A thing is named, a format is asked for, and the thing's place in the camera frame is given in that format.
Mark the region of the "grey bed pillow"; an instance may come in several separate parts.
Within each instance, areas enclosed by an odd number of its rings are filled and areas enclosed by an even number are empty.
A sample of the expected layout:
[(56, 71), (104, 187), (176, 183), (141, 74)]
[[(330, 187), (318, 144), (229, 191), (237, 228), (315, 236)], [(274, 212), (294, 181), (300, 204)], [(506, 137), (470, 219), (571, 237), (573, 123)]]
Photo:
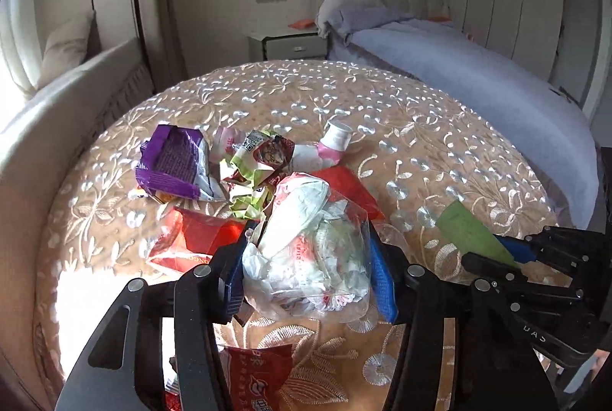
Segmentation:
[(326, 38), (330, 31), (328, 25), (338, 10), (354, 10), (369, 7), (383, 7), (381, 0), (322, 0), (315, 17), (315, 26), (319, 37)]

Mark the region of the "orange item on nightstand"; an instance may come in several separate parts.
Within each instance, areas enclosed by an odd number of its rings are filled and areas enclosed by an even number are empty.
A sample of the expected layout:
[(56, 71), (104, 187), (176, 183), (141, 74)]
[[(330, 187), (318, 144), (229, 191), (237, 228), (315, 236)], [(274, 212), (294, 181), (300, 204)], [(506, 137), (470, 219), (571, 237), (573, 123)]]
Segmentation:
[(300, 21), (291, 23), (288, 26), (291, 29), (302, 31), (302, 30), (313, 28), (315, 26), (315, 22), (313, 19), (300, 19)]

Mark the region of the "purple snack wrapper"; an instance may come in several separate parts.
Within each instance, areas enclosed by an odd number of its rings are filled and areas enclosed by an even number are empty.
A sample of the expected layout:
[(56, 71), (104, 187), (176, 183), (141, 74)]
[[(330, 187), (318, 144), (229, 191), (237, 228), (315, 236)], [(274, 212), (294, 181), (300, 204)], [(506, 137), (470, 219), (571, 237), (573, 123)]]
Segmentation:
[(223, 189), (210, 170), (207, 140), (198, 129), (159, 124), (141, 145), (140, 153), (135, 177), (151, 197), (225, 200)]

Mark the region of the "grey bedside nightstand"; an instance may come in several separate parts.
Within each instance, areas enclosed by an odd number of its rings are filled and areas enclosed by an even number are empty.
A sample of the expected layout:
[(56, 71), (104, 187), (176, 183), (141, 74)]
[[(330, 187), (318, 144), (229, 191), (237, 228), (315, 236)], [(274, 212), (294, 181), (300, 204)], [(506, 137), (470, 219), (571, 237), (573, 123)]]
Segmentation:
[(259, 30), (247, 37), (251, 62), (272, 60), (324, 60), (328, 41), (314, 27), (297, 30), (289, 26)]

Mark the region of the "beige throw pillow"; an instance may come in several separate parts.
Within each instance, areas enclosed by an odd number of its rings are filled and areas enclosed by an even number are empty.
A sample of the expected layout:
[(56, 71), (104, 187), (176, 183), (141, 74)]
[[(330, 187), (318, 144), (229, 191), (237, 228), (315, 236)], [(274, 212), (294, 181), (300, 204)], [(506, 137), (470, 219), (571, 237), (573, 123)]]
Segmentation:
[(83, 63), (94, 17), (93, 10), (80, 12), (49, 35), (35, 86), (37, 91)]

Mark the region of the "green red wrapper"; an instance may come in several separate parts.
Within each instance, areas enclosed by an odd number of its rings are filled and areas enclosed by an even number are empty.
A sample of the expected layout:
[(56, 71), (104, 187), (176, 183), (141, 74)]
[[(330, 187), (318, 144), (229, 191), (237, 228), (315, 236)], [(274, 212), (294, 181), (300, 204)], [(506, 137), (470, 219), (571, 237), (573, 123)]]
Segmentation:
[(220, 162), (227, 185), (229, 211), (238, 219), (264, 217), (274, 199), (276, 185), (286, 176), (295, 143), (276, 132), (251, 130), (228, 157)]

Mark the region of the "clear bag with white trash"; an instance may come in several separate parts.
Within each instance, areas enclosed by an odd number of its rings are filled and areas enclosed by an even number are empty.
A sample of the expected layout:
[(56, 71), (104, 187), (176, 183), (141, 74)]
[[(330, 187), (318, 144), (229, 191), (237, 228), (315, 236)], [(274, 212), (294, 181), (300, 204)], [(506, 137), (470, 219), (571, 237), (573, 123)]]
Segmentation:
[(276, 321), (354, 322), (370, 304), (369, 241), (362, 207), (322, 178), (293, 173), (243, 252), (246, 300)]

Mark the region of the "white sheer curtain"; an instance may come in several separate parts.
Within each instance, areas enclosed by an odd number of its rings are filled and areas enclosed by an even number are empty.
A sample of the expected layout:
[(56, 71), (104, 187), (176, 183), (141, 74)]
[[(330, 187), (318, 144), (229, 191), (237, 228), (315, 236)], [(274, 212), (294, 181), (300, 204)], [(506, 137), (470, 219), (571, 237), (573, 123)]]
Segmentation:
[(36, 93), (41, 61), (34, 0), (1, 0), (1, 63), (23, 100)]

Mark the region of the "beige built-in wardrobe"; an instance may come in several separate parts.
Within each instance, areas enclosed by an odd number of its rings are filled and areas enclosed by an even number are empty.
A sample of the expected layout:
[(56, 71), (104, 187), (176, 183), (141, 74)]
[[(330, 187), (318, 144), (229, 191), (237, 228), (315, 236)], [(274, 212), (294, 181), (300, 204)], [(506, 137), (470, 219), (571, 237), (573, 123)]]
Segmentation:
[(464, 30), (577, 104), (596, 67), (602, 0), (467, 0)]

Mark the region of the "green paper card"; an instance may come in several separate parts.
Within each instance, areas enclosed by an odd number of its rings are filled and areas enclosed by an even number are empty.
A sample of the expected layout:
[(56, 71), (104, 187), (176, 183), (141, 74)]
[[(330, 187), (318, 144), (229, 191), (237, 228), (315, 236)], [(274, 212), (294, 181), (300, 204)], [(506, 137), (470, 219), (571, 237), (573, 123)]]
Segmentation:
[(436, 227), (462, 255), (476, 253), (508, 266), (517, 265), (505, 246), (462, 202), (454, 201), (449, 204), (439, 214)]

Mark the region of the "red snack bag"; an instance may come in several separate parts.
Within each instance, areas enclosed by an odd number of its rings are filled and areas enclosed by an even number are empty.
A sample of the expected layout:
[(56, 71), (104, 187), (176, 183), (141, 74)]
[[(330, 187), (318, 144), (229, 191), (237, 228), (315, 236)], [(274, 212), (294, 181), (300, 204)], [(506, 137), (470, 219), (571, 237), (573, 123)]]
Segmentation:
[[(386, 219), (376, 199), (347, 167), (327, 168), (312, 176), (325, 180), (335, 193), (360, 206), (371, 221)], [(236, 218), (216, 218), (174, 208), (164, 218), (146, 263), (168, 274), (184, 273), (199, 264), (208, 264), (219, 247), (238, 241), (246, 223)]]

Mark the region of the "bed with lavender duvet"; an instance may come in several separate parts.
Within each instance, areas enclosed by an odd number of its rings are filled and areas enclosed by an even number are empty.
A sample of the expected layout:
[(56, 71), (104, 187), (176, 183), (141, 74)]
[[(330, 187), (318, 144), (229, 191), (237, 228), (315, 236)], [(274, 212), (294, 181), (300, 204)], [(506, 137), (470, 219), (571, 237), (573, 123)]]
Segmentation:
[(585, 229), (599, 192), (596, 142), (582, 110), (517, 63), (469, 40), (452, 23), (388, 7), (338, 10), (333, 53), (412, 75), (475, 111), (502, 133), (560, 194)]

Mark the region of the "red cardboard box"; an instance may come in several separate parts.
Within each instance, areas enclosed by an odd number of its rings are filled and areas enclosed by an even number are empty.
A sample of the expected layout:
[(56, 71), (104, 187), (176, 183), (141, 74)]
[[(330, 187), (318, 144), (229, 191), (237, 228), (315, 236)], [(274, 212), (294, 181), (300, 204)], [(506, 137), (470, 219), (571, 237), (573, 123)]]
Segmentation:
[(200, 336), (176, 341), (178, 388), (166, 390), (170, 410), (278, 410), (278, 393), (293, 369), (290, 345), (225, 348)]

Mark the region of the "small pink white bottle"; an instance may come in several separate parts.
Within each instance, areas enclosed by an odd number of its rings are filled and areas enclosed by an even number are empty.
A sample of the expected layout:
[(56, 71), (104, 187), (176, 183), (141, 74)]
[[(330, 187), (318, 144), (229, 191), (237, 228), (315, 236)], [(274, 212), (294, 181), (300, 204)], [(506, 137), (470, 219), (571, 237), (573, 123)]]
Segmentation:
[(314, 144), (297, 144), (288, 169), (291, 172), (308, 173), (337, 166), (351, 143), (353, 129), (339, 122), (330, 121), (322, 139)]

